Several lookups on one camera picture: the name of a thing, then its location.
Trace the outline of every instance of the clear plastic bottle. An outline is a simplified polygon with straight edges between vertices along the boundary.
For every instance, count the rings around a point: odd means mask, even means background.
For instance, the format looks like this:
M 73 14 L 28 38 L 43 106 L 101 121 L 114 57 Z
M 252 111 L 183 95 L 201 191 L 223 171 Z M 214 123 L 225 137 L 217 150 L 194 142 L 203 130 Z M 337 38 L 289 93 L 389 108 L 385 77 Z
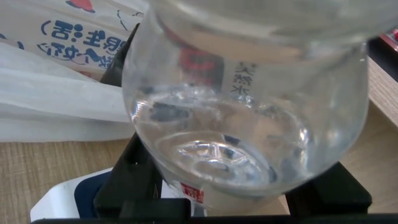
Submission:
M 175 193 L 218 210 L 250 209 L 340 159 L 368 108 L 363 42 L 398 17 L 395 0 L 149 2 L 126 108 Z

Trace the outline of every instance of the black holder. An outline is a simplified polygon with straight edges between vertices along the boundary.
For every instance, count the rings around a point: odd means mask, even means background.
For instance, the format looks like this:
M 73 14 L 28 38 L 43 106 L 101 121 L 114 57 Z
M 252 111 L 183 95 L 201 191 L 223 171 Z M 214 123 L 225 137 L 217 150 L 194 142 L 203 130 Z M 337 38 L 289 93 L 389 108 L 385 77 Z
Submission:
M 121 86 L 124 59 L 137 27 L 115 55 L 102 82 Z M 117 223 L 398 223 L 398 215 L 367 215 L 372 198 L 340 164 L 285 194 L 290 215 L 191 217 L 187 199 L 160 199 L 162 177 L 135 134 L 97 193 L 97 219 L 39 220 L 35 224 Z

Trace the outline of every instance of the water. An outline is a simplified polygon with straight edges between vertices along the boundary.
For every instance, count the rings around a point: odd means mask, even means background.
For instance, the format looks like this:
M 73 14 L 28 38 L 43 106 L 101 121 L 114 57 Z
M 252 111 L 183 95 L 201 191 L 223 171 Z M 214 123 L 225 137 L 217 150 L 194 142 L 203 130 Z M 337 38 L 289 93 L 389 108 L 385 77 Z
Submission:
M 159 87 L 139 92 L 132 119 L 171 188 L 202 190 L 206 207 L 220 208 L 211 198 L 224 198 L 221 207 L 254 203 L 310 175 L 311 130 L 274 105 L 221 99 L 205 87 Z

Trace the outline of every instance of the wooden surface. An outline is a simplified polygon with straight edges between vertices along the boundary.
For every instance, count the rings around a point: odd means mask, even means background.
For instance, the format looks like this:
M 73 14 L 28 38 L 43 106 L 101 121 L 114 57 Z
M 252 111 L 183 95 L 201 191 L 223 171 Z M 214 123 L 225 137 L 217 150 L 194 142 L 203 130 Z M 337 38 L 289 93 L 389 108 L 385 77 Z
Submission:
M 126 144 L 1 143 L 0 223 L 30 223 L 30 209 L 52 186 L 112 167 Z
M 369 76 L 376 106 L 371 103 L 361 136 L 341 161 L 373 196 L 371 213 L 398 213 L 398 83 L 371 59 Z M 52 186 L 113 166 L 126 144 L 0 143 L 0 223 L 28 223 L 30 209 Z M 250 214 L 284 213 L 280 197 Z
M 368 59 L 369 98 L 398 127 L 398 82 Z

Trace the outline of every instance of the white plastic bag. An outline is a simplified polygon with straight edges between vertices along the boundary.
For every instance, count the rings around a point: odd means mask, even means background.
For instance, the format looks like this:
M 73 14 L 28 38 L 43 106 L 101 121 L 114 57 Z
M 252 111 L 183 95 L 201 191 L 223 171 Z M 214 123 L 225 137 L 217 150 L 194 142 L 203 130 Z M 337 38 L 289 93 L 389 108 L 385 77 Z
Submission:
M 2 0 L 0 42 L 99 80 L 147 7 L 145 0 Z
M 0 43 L 0 141 L 106 141 L 134 128 L 120 87 Z

